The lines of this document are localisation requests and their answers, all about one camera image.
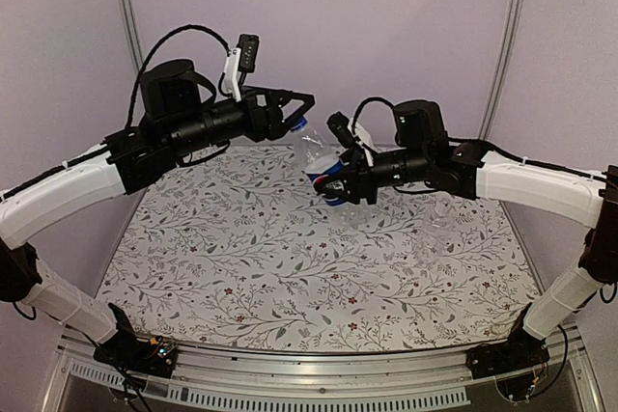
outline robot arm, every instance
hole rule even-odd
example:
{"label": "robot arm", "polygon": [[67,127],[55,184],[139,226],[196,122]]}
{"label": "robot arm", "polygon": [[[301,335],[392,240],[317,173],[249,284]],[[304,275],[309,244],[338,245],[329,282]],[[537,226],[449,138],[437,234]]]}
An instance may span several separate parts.
{"label": "robot arm", "polygon": [[599,288],[618,282],[618,168],[579,171],[518,158],[485,141],[449,139],[434,102],[414,100],[392,109],[395,140],[402,148],[373,152],[371,161],[362,137],[346,129],[347,118],[330,118],[331,131],[347,149],[342,155],[346,165],[319,179],[319,193],[373,204],[381,187],[424,182],[434,191],[532,206],[591,228],[581,258],[521,312],[508,340],[472,348],[467,359],[475,377],[545,362],[544,339]]}
{"label": "robot arm", "polygon": [[[242,87],[246,73],[255,68],[257,47],[256,36],[242,35],[239,46],[230,51],[219,86],[230,97],[220,101],[215,101],[212,83],[195,72],[189,60],[166,62],[143,73],[145,116],[138,126],[0,192],[0,301],[28,304],[81,331],[98,345],[95,359],[101,362],[169,377],[176,359],[170,344],[157,342],[159,351],[152,356],[154,347],[137,340],[120,308],[63,280],[38,259],[28,240],[78,210],[139,191],[178,167],[208,161],[232,139],[245,136],[261,142],[283,137],[315,101],[292,91]],[[198,86],[211,92],[204,102]],[[284,118],[283,108],[293,101],[299,104]],[[210,146],[222,150],[186,160]]]}

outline wall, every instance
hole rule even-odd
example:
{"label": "wall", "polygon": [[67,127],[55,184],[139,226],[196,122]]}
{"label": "wall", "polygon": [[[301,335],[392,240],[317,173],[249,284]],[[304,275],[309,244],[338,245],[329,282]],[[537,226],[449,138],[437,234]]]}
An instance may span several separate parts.
{"label": "wall", "polygon": [[[134,72],[117,0],[0,0],[0,189],[80,154],[122,127]],[[41,233],[41,258],[96,290],[134,198]],[[0,305],[0,410],[35,410],[60,327]]]}
{"label": "wall", "polygon": [[[261,37],[248,84],[316,96],[310,119],[325,130],[337,109],[351,116],[366,96],[438,101],[454,135],[473,136],[487,101],[508,0],[133,0],[145,51],[167,31],[203,23],[231,44]],[[218,79],[224,55],[199,33],[166,44],[158,61],[187,56]],[[393,142],[384,108],[362,122]]]}
{"label": "wall", "polygon": [[[491,139],[579,168],[618,162],[618,0],[525,0]],[[578,258],[582,227],[512,206],[548,285]],[[607,410],[618,410],[618,303],[591,301],[577,320]]]}

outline floral pattern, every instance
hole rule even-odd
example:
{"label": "floral pattern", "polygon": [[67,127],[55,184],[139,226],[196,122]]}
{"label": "floral pattern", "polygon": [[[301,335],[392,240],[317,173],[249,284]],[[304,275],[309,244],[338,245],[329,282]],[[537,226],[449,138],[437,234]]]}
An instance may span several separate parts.
{"label": "floral pattern", "polygon": [[496,202],[453,199],[444,256],[417,258],[431,195],[382,189],[365,224],[332,217],[287,147],[232,147],[152,186],[98,298],[179,340],[301,351],[503,338],[538,290]]}

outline plastic bottle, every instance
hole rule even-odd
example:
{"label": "plastic bottle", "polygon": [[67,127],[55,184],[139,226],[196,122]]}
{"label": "plastic bottle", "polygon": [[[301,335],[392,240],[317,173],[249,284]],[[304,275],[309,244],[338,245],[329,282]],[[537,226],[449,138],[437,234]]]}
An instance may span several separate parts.
{"label": "plastic bottle", "polygon": [[[300,119],[291,131],[295,137],[296,163],[310,180],[324,174],[335,174],[343,169],[343,163],[335,150],[307,120]],[[330,206],[328,215],[338,222],[355,228],[366,222],[363,206],[353,205],[336,197],[324,196],[323,199]]]}
{"label": "plastic bottle", "polygon": [[444,256],[446,247],[452,239],[454,213],[452,198],[447,193],[437,193],[436,202],[430,206],[423,218],[418,261],[433,264]]}

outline gray leaf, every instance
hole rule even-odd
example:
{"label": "gray leaf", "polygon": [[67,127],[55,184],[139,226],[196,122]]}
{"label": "gray leaf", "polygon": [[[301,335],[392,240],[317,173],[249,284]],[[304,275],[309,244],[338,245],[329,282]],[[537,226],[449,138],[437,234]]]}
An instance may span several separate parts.
{"label": "gray leaf", "polygon": [[281,327],[281,328],[277,331],[277,335],[274,337],[274,339],[275,339],[275,340],[279,340],[281,337],[283,337],[283,336],[286,334],[286,332],[287,332],[287,331],[288,331],[288,330],[286,330],[286,328],[285,328],[285,327]]}

